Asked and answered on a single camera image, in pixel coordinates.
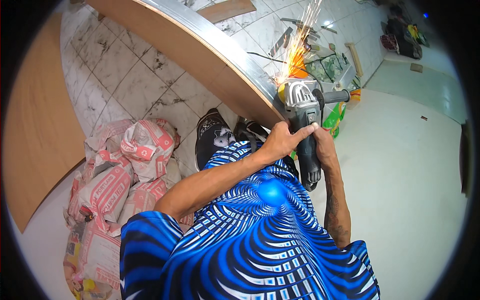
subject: leg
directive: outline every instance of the leg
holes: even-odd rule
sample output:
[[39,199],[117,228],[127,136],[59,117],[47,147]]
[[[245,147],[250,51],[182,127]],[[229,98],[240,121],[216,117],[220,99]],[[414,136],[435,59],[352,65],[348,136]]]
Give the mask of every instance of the leg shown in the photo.
[[203,170],[208,160],[218,150],[235,142],[235,137],[216,108],[210,109],[197,124],[195,160],[198,171]]

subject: angle grinder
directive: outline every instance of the angle grinder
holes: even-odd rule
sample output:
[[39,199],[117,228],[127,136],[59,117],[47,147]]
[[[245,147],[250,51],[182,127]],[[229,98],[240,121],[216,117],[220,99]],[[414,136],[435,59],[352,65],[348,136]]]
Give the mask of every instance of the angle grinder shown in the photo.
[[[296,78],[288,78],[278,87],[276,96],[285,104],[286,117],[290,121],[293,132],[313,122],[321,126],[325,104],[350,101],[350,93],[347,90],[332,92],[321,90],[319,82],[312,83],[312,81]],[[317,143],[312,134],[297,146],[301,183],[309,192],[316,188],[322,176],[316,146]]]

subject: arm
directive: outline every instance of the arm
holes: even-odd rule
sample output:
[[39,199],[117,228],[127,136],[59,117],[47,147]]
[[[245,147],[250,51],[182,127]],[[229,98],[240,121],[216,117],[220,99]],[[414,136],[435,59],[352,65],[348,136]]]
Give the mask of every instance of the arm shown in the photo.
[[288,124],[275,124],[264,145],[246,158],[195,173],[182,179],[155,204],[154,210],[176,220],[204,207],[249,175],[289,155],[318,124],[290,134]]
[[322,162],[327,190],[324,228],[332,236],[337,247],[343,249],[350,244],[351,220],[340,164],[332,136],[322,128],[317,129],[313,135],[317,140],[317,156]]

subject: blue patterned shirt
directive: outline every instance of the blue patterned shirt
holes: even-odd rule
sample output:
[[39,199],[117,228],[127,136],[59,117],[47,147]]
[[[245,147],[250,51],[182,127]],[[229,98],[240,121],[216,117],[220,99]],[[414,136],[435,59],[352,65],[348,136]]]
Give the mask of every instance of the blue patterned shirt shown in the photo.
[[[247,142],[234,143],[205,168],[249,153]],[[250,175],[197,211],[185,234],[160,212],[130,218],[121,231],[123,299],[379,299],[365,242],[337,248],[288,170],[279,160]]]

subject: hand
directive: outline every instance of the hand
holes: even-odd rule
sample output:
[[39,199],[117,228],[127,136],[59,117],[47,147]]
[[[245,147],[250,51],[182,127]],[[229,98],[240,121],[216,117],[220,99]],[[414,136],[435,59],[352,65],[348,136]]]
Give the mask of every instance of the hand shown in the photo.
[[269,165],[289,155],[303,139],[312,134],[317,128],[319,128],[318,124],[313,123],[299,129],[294,134],[290,134],[288,123],[285,121],[278,122],[272,128],[264,145],[257,152],[264,156],[265,163]]
[[320,127],[313,132],[313,136],[317,141],[317,157],[322,163],[322,168],[331,168],[338,164],[333,137],[328,130]]

